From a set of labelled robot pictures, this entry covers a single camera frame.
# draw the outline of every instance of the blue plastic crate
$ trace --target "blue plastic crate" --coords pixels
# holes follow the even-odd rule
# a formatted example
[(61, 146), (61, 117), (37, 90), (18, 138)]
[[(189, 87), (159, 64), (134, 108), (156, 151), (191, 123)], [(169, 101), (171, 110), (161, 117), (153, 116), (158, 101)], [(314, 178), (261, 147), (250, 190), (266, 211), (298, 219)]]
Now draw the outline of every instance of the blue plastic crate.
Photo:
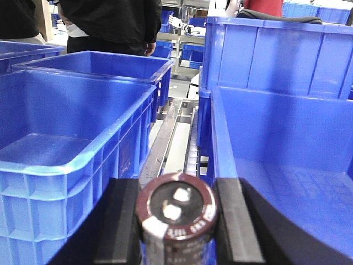
[(353, 102), (225, 87), (211, 100), (215, 177), (241, 178), (292, 264), (351, 264)]
[(209, 156), (212, 150), (211, 144), (211, 91), (199, 86), (197, 145), (201, 156)]
[(156, 46), (152, 56), (170, 59), (172, 56), (173, 48), (166, 47), (166, 46)]
[(109, 178), (138, 176), (154, 89), (44, 71), (0, 76), (1, 264), (46, 264)]
[(205, 28), (206, 18), (190, 18), (189, 25)]
[(15, 63), (56, 56), (63, 50), (57, 46), (0, 41), (0, 74), (10, 72)]
[(350, 10), (337, 9), (329, 7), (320, 7), (317, 16), (323, 22), (330, 22), (336, 24), (346, 24), (349, 17)]
[(316, 17), (319, 7), (312, 4), (283, 3), (283, 17)]
[(164, 47), (173, 49), (174, 48), (174, 43), (172, 43), (170, 41), (157, 40), (156, 41), (156, 47), (159, 47), (159, 46), (164, 46)]
[(202, 83), (347, 99), (353, 28), (207, 18)]
[(192, 57), (192, 53), (194, 51), (202, 52), (202, 56), (203, 56), (204, 47), (203, 46), (198, 46), (198, 45), (184, 44), (183, 45), (183, 50), (182, 50), (182, 53), (181, 53), (181, 59), (190, 61), (191, 57)]
[(173, 26), (169, 24), (170, 15), (174, 15), (174, 12), (162, 10), (162, 15), (161, 15), (162, 25), (161, 25), (161, 29), (159, 30), (160, 32), (170, 33), (170, 31), (173, 30)]
[(87, 78), (104, 76), (108, 79), (154, 84), (157, 87), (153, 97), (152, 121), (154, 122), (158, 105), (165, 105), (168, 99), (173, 63), (173, 60), (157, 57), (83, 51), (21, 63), (14, 66), (14, 69), (45, 69), (50, 72), (69, 72), (71, 75)]
[(204, 59), (203, 51), (192, 51), (191, 58), (190, 58), (190, 68), (200, 69), (203, 59)]

